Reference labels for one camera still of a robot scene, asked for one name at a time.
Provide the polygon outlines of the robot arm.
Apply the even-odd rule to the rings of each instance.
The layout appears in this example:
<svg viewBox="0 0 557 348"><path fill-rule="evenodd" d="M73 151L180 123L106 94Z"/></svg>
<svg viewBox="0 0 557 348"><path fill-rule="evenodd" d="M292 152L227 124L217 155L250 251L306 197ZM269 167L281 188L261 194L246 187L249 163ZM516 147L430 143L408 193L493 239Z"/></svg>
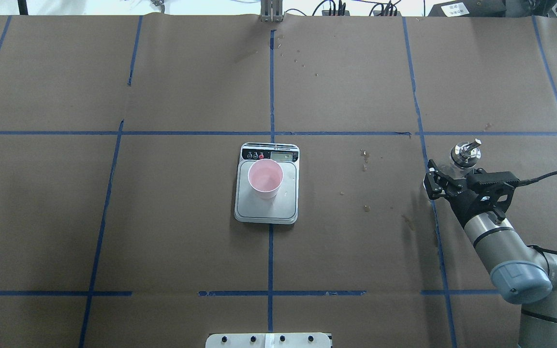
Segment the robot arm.
<svg viewBox="0 0 557 348"><path fill-rule="evenodd" d="M519 348L557 348L557 251L524 243L506 212L517 188L555 175L520 180L471 168L459 177L429 160L424 176L428 198L449 203L493 286L520 306Z"/></svg>

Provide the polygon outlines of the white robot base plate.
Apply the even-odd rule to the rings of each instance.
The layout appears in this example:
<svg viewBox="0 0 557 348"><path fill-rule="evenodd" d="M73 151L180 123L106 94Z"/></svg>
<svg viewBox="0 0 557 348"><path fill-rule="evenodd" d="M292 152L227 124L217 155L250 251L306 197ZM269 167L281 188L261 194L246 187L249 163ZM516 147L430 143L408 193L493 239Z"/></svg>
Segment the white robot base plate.
<svg viewBox="0 0 557 348"><path fill-rule="evenodd" d="M211 334L206 348L333 348L331 334L296 333L232 333Z"/></svg>

